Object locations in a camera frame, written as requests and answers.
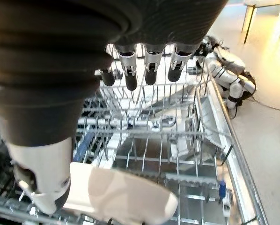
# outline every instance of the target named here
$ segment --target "rack tine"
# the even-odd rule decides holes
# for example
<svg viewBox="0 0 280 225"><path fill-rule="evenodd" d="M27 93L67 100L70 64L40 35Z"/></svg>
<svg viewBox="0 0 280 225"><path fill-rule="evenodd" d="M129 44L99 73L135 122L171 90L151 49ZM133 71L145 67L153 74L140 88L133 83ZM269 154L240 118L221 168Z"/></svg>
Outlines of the rack tine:
<svg viewBox="0 0 280 225"><path fill-rule="evenodd" d="M144 171L144 162L145 162L145 155L146 155L146 152L147 152L147 145L148 145L148 138L146 139L146 144L145 144L145 150L144 150L144 153L143 153L143 160L142 160L142 172Z"/></svg>

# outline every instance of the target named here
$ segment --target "dishwasher rack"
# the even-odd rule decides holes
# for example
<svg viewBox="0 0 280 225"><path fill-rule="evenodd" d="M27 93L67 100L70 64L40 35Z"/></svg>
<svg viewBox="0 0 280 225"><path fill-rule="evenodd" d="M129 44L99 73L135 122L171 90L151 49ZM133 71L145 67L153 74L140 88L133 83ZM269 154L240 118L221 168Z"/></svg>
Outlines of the dishwasher rack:
<svg viewBox="0 0 280 225"><path fill-rule="evenodd" d="M117 53L112 69L119 68ZM112 87L101 83L85 100L78 120L73 159L145 177L171 190L178 208L169 225L267 224L263 208L214 81L207 70L169 82L167 46L157 82L145 84L143 48L137 46L138 87L125 77ZM224 217L220 181L227 185L231 217ZM12 165L0 155L0 217L18 222L103 224L89 215L40 212L16 185Z"/></svg>

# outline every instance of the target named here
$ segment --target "white robot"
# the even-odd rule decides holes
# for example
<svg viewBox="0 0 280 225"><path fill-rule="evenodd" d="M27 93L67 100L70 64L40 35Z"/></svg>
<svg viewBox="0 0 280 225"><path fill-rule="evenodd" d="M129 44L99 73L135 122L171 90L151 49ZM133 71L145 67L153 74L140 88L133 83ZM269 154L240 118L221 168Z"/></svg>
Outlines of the white robot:
<svg viewBox="0 0 280 225"><path fill-rule="evenodd" d="M234 109L251 97L257 87L255 79L246 71L244 62L211 36L206 36L195 52L196 66L208 69L215 79L221 96L227 98L227 108Z"/></svg>

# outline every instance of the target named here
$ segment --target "black protective cover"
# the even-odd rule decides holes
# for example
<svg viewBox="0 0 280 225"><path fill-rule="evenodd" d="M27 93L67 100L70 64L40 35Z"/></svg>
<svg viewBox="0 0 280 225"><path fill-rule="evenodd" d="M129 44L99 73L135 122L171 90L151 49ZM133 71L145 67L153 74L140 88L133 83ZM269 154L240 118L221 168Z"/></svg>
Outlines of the black protective cover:
<svg viewBox="0 0 280 225"><path fill-rule="evenodd" d="M111 65L106 44L198 45L226 2L0 0L3 137L39 146L74 136L83 99L98 87L94 70Z"/></svg>

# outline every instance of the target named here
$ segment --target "black fingertip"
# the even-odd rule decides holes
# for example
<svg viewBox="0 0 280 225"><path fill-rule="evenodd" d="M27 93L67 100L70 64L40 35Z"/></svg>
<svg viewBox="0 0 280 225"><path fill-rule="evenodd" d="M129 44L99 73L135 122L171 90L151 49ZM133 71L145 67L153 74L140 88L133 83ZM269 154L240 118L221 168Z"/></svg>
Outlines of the black fingertip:
<svg viewBox="0 0 280 225"><path fill-rule="evenodd" d="M145 82L148 85L153 85L155 81L157 80L157 72L150 70L150 71L145 71Z"/></svg>
<svg viewBox="0 0 280 225"><path fill-rule="evenodd" d="M137 87L137 77L128 75L125 77L125 83L128 90L135 90Z"/></svg>
<svg viewBox="0 0 280 225"><path fill-rule="evenodd" d="M168 80L171 82L177 82L178 79L181 77L181 70L175 70L175 69L171 69L169 68L168 71Z"/></svg>
<svg viewBox="0 0 280 225"><path fill-rule="evenodd" d="M103 71L102 79L103 79L103 83L105 85L107 85L109 87L112 86L115 82L113 71L111 71L109 73L107 71Z"/></svg>

